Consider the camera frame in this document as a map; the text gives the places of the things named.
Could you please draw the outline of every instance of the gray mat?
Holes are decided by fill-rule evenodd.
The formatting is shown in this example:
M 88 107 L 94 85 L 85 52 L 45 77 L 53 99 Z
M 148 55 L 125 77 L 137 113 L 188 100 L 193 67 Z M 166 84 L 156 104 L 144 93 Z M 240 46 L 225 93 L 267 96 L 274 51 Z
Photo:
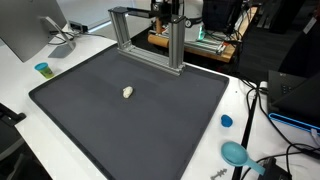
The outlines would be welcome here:
M 180 179 L 229 79 L 173 76 L 108 48 L 30 97 L 109 179 Z M 122 89 L 132 86 L 129 99 Z

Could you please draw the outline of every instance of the white desk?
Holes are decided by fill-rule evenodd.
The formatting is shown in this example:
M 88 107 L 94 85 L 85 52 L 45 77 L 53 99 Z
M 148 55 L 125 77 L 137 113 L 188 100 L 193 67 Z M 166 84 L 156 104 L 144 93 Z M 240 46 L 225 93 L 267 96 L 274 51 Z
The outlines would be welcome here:
M 261 87 L 267 87 L 266 82 L 262 82 Z M 267 110 L 267 97 L 261 96 L 262 107 Z M 310 133 L 285 125 L 283 123 L 273 121 L 279 130 L 293 143 L 308 144 L 313 147 L 317 147 L 313 141 Z M 271 123 L 262 113 L 257 102 L 255 114 L 253 117 L 253 123 L 248 143 L 248 153 L 253 160 L 258 160 L 263 157 L 272 156 L 276 154 L 283 154 L 286 152 L 289 144 L 285 142 L 281 136 L 272 127 Z M 295 148 L 291 148 L 290 152 L 296 152 Z M 286 158 L 278 157 L 277 165 L 287 171 Z M 308 179 L 316 180 L 319 179 L 320 161 L 317 161 L 309 156 L 297 154 L 289 156 L 289 167 L 292 174 L 293 180 Z M 250 170 L 245 179 L 256 180 L 258 174 L 253 170 Z
M 0 101 L 13 111 L 27 115 L 16 128 L 53 179 L 102 180 L 106 178 L 28 96 L 30 90 L 46 81 L 34 70 L 37 63 L 48 62 L 58 75 L 116 42 L 83 36 L 76 39 L 76 43 L 74 52 L 64 59 L 47 58 L 54 46 L 46 46 L 26 63 L 22 63 L 7 46 L 0 47 Z M 225 141 L 240 143 L 242 140 L 248 118 L 247 91 L 240 80 L 230 77 L 229 86 L 182 179 L 208 180 L 223 168 L 228 172 L 221 179 L 231 179 L 234 168 L 221 158 L 220 147 Z M 221 126 L 223 114 L 233 118 L 234 124 L 230 128 Z

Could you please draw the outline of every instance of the blue bottle cap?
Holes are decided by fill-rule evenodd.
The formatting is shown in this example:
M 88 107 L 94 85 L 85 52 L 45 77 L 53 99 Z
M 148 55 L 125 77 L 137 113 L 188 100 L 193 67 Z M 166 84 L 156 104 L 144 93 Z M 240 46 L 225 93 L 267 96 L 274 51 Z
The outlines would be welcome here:
M 230 127 L 233 123 L 233 120 L 228 115 L 221 116 L 221 124 L 223 127 Z
M 43 70 L 48 67 L 48 63 L 40 63 L 37 64 L 34 68 L 38 71 Z

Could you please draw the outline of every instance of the wooden board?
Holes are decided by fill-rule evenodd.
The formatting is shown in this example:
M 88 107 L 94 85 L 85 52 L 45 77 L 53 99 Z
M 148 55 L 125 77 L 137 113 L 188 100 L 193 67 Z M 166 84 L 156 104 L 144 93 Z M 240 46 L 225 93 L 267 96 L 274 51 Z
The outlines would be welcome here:
M 256 7 L 252 7 L 251 8 L 251 14 L 250 14 L 250 20 L 248 18 L 248 16 L 246 16 L 241 25 L 240 25 L 240 28 L 239 28 L 239 32 L 240 34 L 244 35 L 245 32 L 247 31 L 248 27 L 249 27 L 249 24 L 250 22 L 252 21 L 254 15 L 256 14 L 257 12 L 257 8 Z M 208 52 L 204 52 L 204 51 L 201 51 L 201 50 L 198 50 L 198 49 L 193 49 L 193 48 L 189 48 L 189 47 L 185 47 L 184 50 L 186 52 L 190 52 L 190 53 L 193 53 L 193 54 L 197 54 L 197 55 L 200 55 L 200 56 L 204 56 L 204 57 L 208 57 L 208 58 L 211 58 L 211 59 L 214 59 L 214 60 L 218 60 L 218 61 L 223 61 L 223 62 L 226 62 L 226 63 L 229 63 L 233 54 L 235 53 L 235 48 L 231 45 L 227 46 L 226 49 L 223 51 L 223 53 L 221 55 L 216 55 L 216 54 L 211 54 L 211 53 L 208 53 Z

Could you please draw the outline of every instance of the plastic cup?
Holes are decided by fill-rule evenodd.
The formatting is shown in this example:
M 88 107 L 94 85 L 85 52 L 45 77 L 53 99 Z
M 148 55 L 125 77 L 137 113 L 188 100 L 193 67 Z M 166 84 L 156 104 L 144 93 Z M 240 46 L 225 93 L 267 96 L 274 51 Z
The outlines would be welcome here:
M 40 63 L 34 67 L 37 71 L 39 71 L 46 79 L 50 79 L 54 76 L 53 72 L 48 66 L 48 63 Z

